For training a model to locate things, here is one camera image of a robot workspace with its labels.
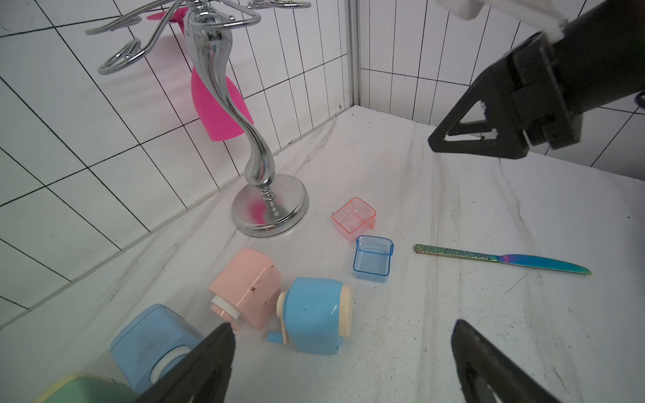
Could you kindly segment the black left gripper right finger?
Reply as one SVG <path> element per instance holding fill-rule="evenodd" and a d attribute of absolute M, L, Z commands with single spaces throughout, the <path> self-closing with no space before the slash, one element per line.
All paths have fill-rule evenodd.
<path fill-rule="evenodd" d="M 557 401 L 464 319 L 455 323 L 451 348 L 467 402 Z"/>

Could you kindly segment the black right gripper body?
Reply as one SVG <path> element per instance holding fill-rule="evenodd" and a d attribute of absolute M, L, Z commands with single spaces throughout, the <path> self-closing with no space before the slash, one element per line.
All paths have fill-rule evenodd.
<path fill-rule="evenodd" d="M 535 34 L 506 57 L 506 149 L 547 143 L 563 149 L 581 140 L 581 41 L 551 44 Z"/>

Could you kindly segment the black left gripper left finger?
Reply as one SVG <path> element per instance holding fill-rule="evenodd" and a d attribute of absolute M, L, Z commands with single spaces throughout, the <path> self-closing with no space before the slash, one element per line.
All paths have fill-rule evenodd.
<path fill-rule="evenodd" d="M 230 323 L 218 326 L 167 375 L 137 398 L 139 402 L 223 402 L 236 349 Z"/>

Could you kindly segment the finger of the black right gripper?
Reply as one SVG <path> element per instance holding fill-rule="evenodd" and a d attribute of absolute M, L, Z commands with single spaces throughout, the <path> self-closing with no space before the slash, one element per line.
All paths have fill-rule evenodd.
<path fill-rule="evenodd" d="M 428 138 L 437 153 L 519 160 L 532 122 L 531 54 L 512 52 L 483 70 Z"/>

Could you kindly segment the pink pencil sharpener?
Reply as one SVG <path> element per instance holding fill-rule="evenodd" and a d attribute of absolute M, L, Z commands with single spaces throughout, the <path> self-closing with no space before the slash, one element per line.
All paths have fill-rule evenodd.
<path fill-rule="evenodd" d="M 245 248 L 232 258 L 208 290 L 211 310 L 235 332 L 245 323 L 261 331 L 275 316 L 282 275 L 274 260 L 258 250 Z"/>

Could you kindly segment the light green pencil sharpener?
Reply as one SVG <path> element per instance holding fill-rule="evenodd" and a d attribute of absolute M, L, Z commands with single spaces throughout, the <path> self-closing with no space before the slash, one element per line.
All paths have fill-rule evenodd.
<path fill-rule="evenodd" d="M 55 382 L 35 402 L 135 402 L 138 394 L 115 379 L 94 374 L 70 374 Z"/>

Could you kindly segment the clear blue tray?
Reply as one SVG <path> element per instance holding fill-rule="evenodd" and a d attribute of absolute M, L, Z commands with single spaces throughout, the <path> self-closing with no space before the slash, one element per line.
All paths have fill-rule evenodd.
<path fill-rule="evenodd" d="M 386 283 L 391 269 L 394 243 L 389 238 L 361 235 L 355 240 L 353 275 L 360 280 Z"/>

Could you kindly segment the clear pink tray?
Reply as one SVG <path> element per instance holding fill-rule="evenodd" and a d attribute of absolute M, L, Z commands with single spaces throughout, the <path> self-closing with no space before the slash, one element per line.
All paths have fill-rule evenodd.
<path fill-rule="evenodd" d="M 376 210 L 364 200 L 353 197 L 332 215 L 334 228 L 347 239 L 354 242 L 376 224 Z"/>

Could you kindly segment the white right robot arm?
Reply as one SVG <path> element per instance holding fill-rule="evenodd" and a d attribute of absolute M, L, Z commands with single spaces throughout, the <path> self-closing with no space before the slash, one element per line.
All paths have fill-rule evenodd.
<path fill-rule="evenodd" d="M 584 113 L 644 90 L 644 3 L 604 1 L 489 65 L 428 138 L 437 153 L 518 160 L 581 140 Z"/>

